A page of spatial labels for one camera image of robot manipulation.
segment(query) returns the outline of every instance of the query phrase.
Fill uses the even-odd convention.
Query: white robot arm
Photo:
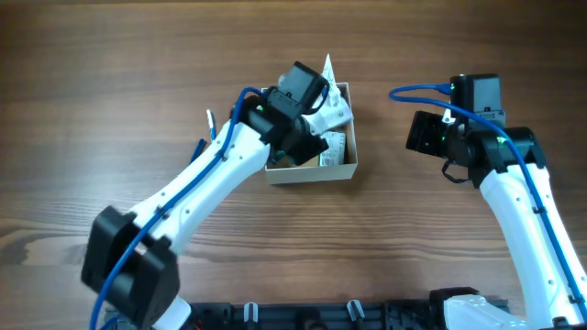
[[[528,164],[530,174],[543,196],[546,211],[570,270],[581,292],[587,290],[585,271],[565,228],[548,183],[548,171]],[[553,319],[564,317],[569,325],[582,324],[579,305],[572,302],[565,274],[535,207],[519,168],[507,172],[493,170],[481,183],[483,198],[491,206],[509,247],[526,304],[526,321],[491,306],[479,295],[454,296],[444,302],[447,328],[471,329],[549,329]]]
[[[139,329],[179,329],[190,306],[177,297],[177,257],[190,237],[228,194],[268,160],[288,156],[300,165],[328,148],[311,134],[302,115],[328,82],[296,62],[279,87],[263,94],[245,89],[231,121],[200,157],[162,190],[127,214],[107,207],[94,220],[82,281],[99,292],[90,321],[94,330],[108,300]],[[244,99],[246,91],[259,95]],[[135,250],[139,243],[144,251]]]
[[[396,95],[418,89],[448,94],[450,104]],[[584,326],[585,271],[560,220],[534,134],[527,127],[505,128],[497,75],[462,74],[452,77],[450,84],[398,88],[390,97],[447,108],[444,116],[416,112],[406,147],[446,159],[442,173],[449,180],[472,181],[481,190],[503,230],[524,294],[527,321],[484,303],[482,297],[448,294],[442,298],[446,327]],[[469,178],[454,179],[446,173],[449,164],[467,167]]]

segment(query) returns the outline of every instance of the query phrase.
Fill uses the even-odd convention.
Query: paper
[[[341,132],[326,132],[322,136],[328,143],[328,150],[320,154],[319,166],[336,166],[345,163],[345,142],[347,135]]]
[[[330,61],[330,54],[327,54],[327,59],[324,63],[324,70],[322,70],[330,90],[328,91],[327,99],[324,105],[313,115],[304,115],[310,125],[310,132],[313,135],[321,135],[329,129],[340,127],[353,119],[350,112],[349,104],[342,97],[340,90],[337,87],[337,81],[334,77],[334,70],[332,69],[332,62]],[[322,96],[318,97],[314,103],[314,107],[320,106],[322,103]]]
[[[328,80],[331,89],[338,89],[337,81],[334,79],[334,71],[332,70],[332,62],[330,61],[330,53],[327,54],[327,60],[324,62],[322,76]]]

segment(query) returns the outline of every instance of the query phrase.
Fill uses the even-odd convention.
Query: white box
[[[349,84],[347,82],[338,82],[337,87],[345,100],[349,103],[350,111],[352,112]],[[346,162],[344,165],[293,167],[285,169],[270,169],[265,165],[265,173],[269,184],[347,180],[352,178],[352,175],[357,169],[357,165],[359,165],[357,144],[355,142],[354,122],[350,121],[346,125],[335,129],[335,131],[336,130],[345,132],[347,135],[347,157],[345,157]]]

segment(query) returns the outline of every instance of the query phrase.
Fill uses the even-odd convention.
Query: wooden table
[[[360,165],[350,181],[270,186],[260,172],[181,258],[198,302],[425,297],[472,286],[524,314],[479,191],[404,148],[414,111],[390,89],[502,77],[509,126],[548,158],[559,211],[587,254],[587,6],[573,1],[224,2],[0,8],[0,329],[80,329],[90,224],[170,181],[245,86],[330,53],[349,82]]]

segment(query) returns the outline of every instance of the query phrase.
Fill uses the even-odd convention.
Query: black clamp
[[[452,183],[464,183],[464,182],[468,182],[470,179],[455,179],[452,175],[447,173],[447,170],[449,169],[451,162],[450,160],[447,160],[444,165],[442,166],[442,175],[444,175],[445,178],[449,179],[450,182]]]
[[[82,267],[83,283],[95,292],[102,290],[108,273],[137,236],[136,216],[108,206],[95,218]],[[145,252],[132,252],[124,272],[116,276],[108,291],[107,301],[130,316],[137,329],[149,329],[175,299],[180,276],[169,238],[147,235],[141,242]]]
[[[535,215],[543,214],[547,212],[547,208],[544,206],[540,206],[538,208],[532,207],[532,212],[534,212]]]
[[[555,330],[571,329],[569,322],[567,322],[567,318],[564,316],[557,316],[553,318],[552,325],[554,326],[553,329]]]
[[[432,320],[440,330],[446,330],[447,324],[444,318],[444,301],[459,295],[474,294],[478,295],[479,291],[469,287],[445,288],[433,290],[430,292],[428,302],[430,303],[430,313]]]
[[[579,296],[579,297],[577,297],[577,298],[574,298],[573,296],[571,296],[571,295],[569,294],[569,302],[570,302],[570,303],[585,303],[585,298],[583,298],[583,296],[582,296],[582,295],[580,295],[580,296]]]
[[[157,208],[155,209],[155,214],[161,215],[161,220],[167,220],[169,218],[167,210],[163,209],[161,205],[157,205]]]

